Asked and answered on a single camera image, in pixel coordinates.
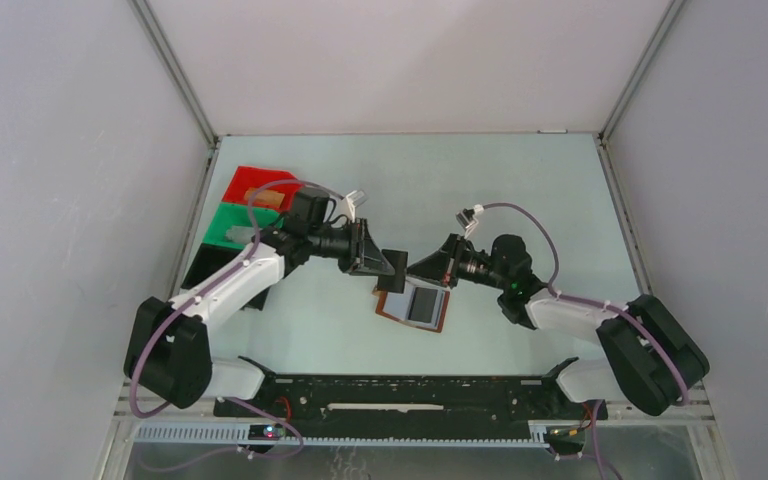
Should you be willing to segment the dark credit card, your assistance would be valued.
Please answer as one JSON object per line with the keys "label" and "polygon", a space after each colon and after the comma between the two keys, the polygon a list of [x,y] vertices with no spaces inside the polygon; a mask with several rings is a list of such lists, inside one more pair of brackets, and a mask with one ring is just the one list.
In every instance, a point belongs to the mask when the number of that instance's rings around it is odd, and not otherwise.
{"label": "dark credit card", "polygon": [[391,249],[383,249],[382,253],[392,267],[392,272],[377,277],[375,290],[379,292],[402,294],[405,290],[409,253],[407,251]]}

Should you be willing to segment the brown leather card holder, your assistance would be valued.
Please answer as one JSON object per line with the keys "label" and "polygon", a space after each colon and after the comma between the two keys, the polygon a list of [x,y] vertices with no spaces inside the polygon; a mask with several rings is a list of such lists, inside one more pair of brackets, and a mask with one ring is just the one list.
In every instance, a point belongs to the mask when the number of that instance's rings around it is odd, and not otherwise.
{"label": "brown leather card holder", "polygon": [[375,290],[375,313],[404,326],[432,333],[444,327],[450,292],[408,279],[402,293]]}

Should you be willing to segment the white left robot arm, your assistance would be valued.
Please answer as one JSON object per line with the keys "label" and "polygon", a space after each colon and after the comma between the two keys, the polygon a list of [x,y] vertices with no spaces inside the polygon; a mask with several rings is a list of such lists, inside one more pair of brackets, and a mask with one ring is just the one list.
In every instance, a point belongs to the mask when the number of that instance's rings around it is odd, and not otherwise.
{"label": "white left robot arm", "polygon": [[294,183],[299,189],[281,225],[254,224],[251,242],[205,280],[169,300],[150,297],[139,305],[123,365],[135,416],[159,412],[139,408],[140,388],[164,407],[186,409],[213,396],[236,398],[252,416],[271,412],[276,390],[264,382],[265,369],[218,357],[211,346],[239,310],[312,257],[334,259],[344,274],[376,277],[386,290],[403,291],[406,255],[375,244],[366,219],[356,214],[364,192],[341,195],[309,181]]}

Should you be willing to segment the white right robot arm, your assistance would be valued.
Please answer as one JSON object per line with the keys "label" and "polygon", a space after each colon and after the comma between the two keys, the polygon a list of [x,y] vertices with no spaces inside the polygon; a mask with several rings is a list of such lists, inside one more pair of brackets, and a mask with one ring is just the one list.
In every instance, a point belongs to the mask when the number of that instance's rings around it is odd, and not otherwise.
{"label": "white right robot arm", "polygon": [[487,208],[459,212],[463,233],[451,234],[436,251],[409,265],[407,274],[444,289],[461,281],[495,288],[510,323],[600,346],[603,359],[574,360],[543,388],[548,414],[566,418],[583,401],[613,397],[650,416],[689,403],[690,387],[709,373],[710,362],[658,297],[641,294],[614,304],[565,293],[555,287],[555,274],[543,281],[534,273],[526,243],[515,234],[497,236],[488,251],[476,249],[470,235]]}

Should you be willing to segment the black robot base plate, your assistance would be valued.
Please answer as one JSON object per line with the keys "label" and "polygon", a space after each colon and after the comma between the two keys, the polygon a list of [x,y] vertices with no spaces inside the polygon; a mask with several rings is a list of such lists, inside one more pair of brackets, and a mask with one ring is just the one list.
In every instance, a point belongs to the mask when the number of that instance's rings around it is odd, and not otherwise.
{"label": "black robot base plate", "polygon": [[268,372],[251,405],[307,440],[527,441],[539,421],[607,417],[543,375],[311,375]]}

